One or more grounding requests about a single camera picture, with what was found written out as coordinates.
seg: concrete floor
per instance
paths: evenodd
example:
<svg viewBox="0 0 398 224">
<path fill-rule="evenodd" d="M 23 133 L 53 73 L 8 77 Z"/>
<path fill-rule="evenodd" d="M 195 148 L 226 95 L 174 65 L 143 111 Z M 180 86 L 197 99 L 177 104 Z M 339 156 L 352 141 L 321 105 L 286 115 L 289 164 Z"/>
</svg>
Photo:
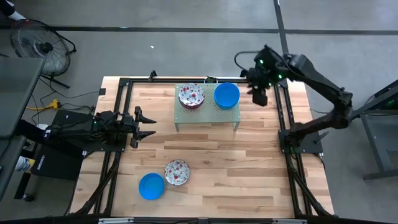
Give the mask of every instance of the concrete floor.
<svg viewBox="0 0 398 224">
<path fill-rule="evenodd" d="M 286 29 L 397 30 L 395 0 L 279 0 Z M 26 17 L 59 26 L 278 28 L 273 0 L 31 0 L 15 1 Z M 78 52 L 68 72 L 59 80 L 72 96 L 96 91 L 106 75 L 237 77 L 233 55 L 240 50 L 259 50 L 269 44 L 281 52 L 279 34 L 173 33 L 173 32 L 61 32 L 74 41 Z M 16 57 L 8 38 L 0 31 L 0 53 Z M 305 54 L 324 76 L 354 93 L 354 108 L 370 95 L 397 79 L 398 39 L 395 35 L 287 35 L 289 52 Z M 252 55 L 239 59 L 252 66 Z M 50 93 L 41 82 L 36 99 Z M 328 111 L 331 104 L 308 89 L 310 106 Z M 62 103 L 95 105 L 95 95 Z M 26 111 L 25 119 L 32 116 Z M 50 123 L 54 113 L 41 114 Z M 377 171 L 360 120 L 344 130 L 328 130 L 322 140 L 326 176 L 335 213 L 344 218 L 397 222 L 398 178 L 364 182 L 362 176 Z M 35 178 L 29 192 L 37 200 L 25 203 L 12 196 L 20 174 L 15 174 L 0 203 L 0 219 L 63 215 L 74 182 Z"/>
</svg>

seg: plastic bowl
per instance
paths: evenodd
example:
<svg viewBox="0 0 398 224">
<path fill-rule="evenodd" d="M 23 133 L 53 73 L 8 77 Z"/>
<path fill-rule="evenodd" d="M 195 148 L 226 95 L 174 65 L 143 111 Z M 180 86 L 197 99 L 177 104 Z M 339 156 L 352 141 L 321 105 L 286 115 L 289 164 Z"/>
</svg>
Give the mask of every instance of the plastic bowl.
<svg viewBox="0 0 398 224">
<path fill-rule="evenodd" d="M 222 83 L 214 92 L 214 100 L 221 109 L 229 110 L 239 101 L 239 89 L 232 83 Z"/>
<path fill-rule="evenodd" d="M 155 200 L 162 196 L 165 184 L 163 177 L 159 174 L 150 173 L 145 175 L 139 182 L 139 193 L 146 200 Z"/>
</svg>

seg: wooden tabletop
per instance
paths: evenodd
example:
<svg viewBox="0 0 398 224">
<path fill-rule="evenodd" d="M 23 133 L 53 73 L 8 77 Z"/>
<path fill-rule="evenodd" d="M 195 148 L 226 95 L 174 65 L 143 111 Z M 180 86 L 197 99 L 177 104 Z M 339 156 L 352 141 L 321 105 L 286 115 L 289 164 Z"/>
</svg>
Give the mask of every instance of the wooden tabletop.
<svg viewBox="0 0 398 224">
<path fill-rule="evenodd" d="M 119 78 L 104 77 L 106 94 L 99 96 L 97 111 L 113 110 Z M 235 133 L 229 123 L 181 124 L 176 133 L 174 88 L 174 83 L 133 86 L 130 112 L 140 106 L 144 116 L 157 121 L 141 124 L 141 129 L 157 133 L 140 142 L 138 149 L 127 144 L 119 166 L 112 216 L 293 217 L 286 163 L 277 137 L 280 128 L 273 90 L 267 92 L 268 105 L 260 107 L 251 102 L 246 86 L 239 85 L 241 124 Z M 295 120 L 311 120 L 304 84 L 289 83 L 289 91 Z M 103 157 L 103 152 L 95 152 L 83 161 L 71 212 L 81 208 L 98 186 Z M 333 213 L 322 163 L 311 154 L 302 157 L 309 189 Z M 179 187 L 167 184 L 160 199 L 143 199 L 138 192 L 140 179 L 150 172 L 163 175 L 165 165 L 174 159 L 183 159 L 190 166 L 188 182 Z M 297 192 L 304 211 L 301 190 Z"/>
</svg>

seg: small table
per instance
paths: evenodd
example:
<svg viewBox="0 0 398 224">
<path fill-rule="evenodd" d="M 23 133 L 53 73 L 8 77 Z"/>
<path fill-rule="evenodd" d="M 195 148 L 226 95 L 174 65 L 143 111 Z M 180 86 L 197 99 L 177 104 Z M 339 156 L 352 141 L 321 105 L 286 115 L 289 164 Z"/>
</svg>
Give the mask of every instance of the small table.
<svg viewBox="0 0 398 224">
<path fill-rule="evenodd" d="M 220 84 L 199 84 L 205 91 L 205 101 L 197 109 L 186 109 L 181 105 L 178 100 L 178 90 L 182 85 L 175 85 L 174 125 L 177 132 L 180 130 L 178 127 L 179 124 L 193 123 L 232 123 L 234 131 L 237 130 L 241 122 L 239 102 L 230 110 L 220 109 L 214 101 L 214 91 Z"/>
</svg>

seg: table leg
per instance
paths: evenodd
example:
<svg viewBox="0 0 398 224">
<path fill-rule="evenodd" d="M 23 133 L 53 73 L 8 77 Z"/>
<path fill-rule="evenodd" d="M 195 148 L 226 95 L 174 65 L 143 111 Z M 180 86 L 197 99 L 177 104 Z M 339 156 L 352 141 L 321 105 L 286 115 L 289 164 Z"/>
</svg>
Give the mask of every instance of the table leg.
<svg viewBox="0 0 398 224">
<path fill-rule="evenodd" d="M 232 123 L 233 127 L 234 127 L 234 131 L 236 131 L 238 129 L 240 122 L 234 122 Z"/>
</svg>

